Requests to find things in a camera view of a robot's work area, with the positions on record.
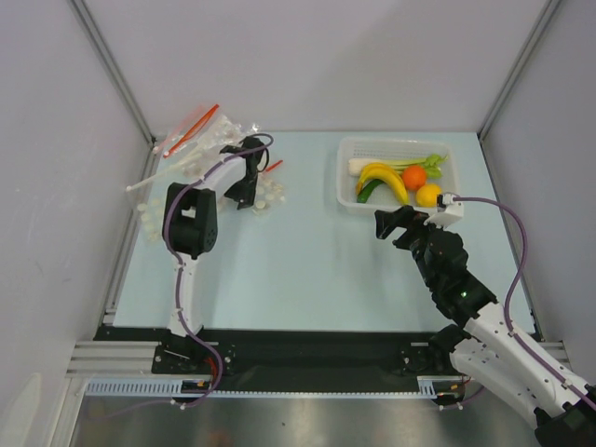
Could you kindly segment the yellow banana bunch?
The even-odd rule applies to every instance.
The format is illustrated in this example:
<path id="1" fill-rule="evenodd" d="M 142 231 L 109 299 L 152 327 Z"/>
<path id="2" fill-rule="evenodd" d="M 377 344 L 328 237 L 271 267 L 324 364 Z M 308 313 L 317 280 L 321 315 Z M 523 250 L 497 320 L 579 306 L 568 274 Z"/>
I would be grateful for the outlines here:
<path id="1" fill-rule="evenodd" d="M 368 165 L 362 170 L 356 185 L 356 195 L 368 182 L 376 179 L 382 180 L 391 189 L 401 205 L 410 204 L 409 193 L 399 174 L 381 163 Z"/>

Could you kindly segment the orange fruit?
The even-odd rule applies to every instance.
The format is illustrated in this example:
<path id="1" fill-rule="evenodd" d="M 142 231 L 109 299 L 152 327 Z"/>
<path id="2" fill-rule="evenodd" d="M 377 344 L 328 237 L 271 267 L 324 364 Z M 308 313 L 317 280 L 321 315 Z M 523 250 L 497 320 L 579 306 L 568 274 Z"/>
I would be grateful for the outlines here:
<path id="1" fill-rule="evenodd" d="M 412 165 L 402 172 L 401 179 L 408 191 L 415 192 L 427 183 L 427 173 L 422 166 Z"/>

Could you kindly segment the clear dotted zip bag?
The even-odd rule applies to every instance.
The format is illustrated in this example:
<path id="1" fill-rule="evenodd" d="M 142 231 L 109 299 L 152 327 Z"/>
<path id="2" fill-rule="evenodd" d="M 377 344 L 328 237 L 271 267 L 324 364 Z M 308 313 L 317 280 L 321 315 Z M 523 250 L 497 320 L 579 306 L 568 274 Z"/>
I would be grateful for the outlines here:
<path id="1" fill-rule="evenodd" d="M 218 156 L 214 136 L 199 136 L 183 144 L 168 158 L 165 150 L 154 149 L 150 155 L 149 173 L 125 189 L 127 199 L 138 221 L 142 237 L 149 243 L 161 239 L 167 190 L 172 183 L 188 184 L 199 179 L 214 164 Z"/>

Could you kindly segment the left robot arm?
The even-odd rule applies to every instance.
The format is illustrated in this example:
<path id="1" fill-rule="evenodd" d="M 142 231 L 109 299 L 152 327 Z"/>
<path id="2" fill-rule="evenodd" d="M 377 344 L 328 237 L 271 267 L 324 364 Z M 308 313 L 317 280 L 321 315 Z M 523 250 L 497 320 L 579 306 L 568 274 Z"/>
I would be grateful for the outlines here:
<path id="1" fill-rule="evenodd" d="M 254 205 L 261 164 L 269 162 L 274 138 L 253 133 L 228 144 L 197 180 L 172 183 L 166 196 L 162 237 L 175 260 L 174 304 L 168 330 L 179 337 L 198 334 L 203 326 L 195 276 L 218 238 L 218 202 L 227 198 L 239 210 Z"/>

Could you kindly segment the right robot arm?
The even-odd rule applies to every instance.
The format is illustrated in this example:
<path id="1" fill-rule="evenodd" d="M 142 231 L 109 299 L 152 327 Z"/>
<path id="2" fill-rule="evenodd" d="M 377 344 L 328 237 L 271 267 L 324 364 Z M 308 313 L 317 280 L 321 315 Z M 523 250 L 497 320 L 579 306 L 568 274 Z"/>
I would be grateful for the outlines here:
<path id="1" fill-rule="evenodd" d="M 439 373 L 457 370 L 500 398 L 533 429 L 542 446 L 595 443 L 595 388 L 520 328 L 467 268 L 463 239 L 411 206 L 374 214 L 377 238 L 408 251 L 432 301 L 452 323 L 429 350 Z"/>

